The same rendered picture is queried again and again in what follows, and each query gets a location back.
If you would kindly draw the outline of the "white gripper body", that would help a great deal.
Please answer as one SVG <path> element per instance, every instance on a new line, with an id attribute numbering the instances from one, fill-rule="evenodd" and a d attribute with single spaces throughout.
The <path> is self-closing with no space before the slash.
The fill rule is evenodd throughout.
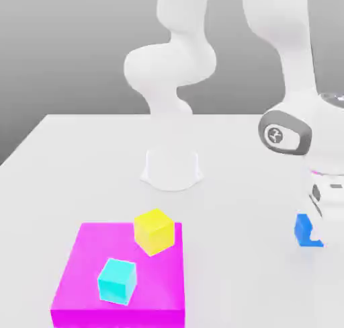
<path id="1" fill-rule="evenodd" d="M 344 194 L 325 196 L 317 200 L 309 194 L 309 219 L 312 224 L 311 241 L 322 244 L 344 243 Z"/>

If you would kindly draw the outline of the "small blue cube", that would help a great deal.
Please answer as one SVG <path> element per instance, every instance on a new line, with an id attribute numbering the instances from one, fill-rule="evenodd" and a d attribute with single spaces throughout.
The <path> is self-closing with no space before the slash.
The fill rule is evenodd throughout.
<path id="1" fill-rule="evenodd" d="M 294 226 L 294 235 L 301 247 L 324 247 L 321 240 L 313 241 L 310 239 L 312 223 L 306 214 L 297 214 Z"/>

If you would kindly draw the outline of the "small yellow cube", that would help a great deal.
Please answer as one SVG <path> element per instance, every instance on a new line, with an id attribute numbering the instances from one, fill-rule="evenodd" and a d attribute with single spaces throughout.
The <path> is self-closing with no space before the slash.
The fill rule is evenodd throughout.
<path id="1" fill-rule="evenodd" d="M 152 257 L 175 244 L 175 222 L 162 210 L 153 209 L 134 219 L 134 240 Z"/>

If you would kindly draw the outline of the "small cyan cube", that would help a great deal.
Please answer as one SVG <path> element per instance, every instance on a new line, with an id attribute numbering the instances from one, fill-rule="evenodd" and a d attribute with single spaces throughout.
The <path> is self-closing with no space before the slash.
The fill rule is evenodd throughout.
<path id="1" fill-rule="evenodd" d="M 137 285 L 136 264 L 109 258 L 97 278 L 99 299 L 128 306 Z"/>

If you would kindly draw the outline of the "large magenta box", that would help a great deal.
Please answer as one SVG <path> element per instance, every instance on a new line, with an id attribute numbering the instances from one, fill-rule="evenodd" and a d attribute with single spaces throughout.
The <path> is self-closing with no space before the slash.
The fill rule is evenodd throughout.
<path id="1" fill-rule="evenodd" d="M 128 305 L 99 298 L 97 278 L 109 258 L 136 264 Z M 174 246 L 149 257 L 129 222 L 84 222 L 50 307 L 54 328 L 185 328 L 182 225 Z"/>

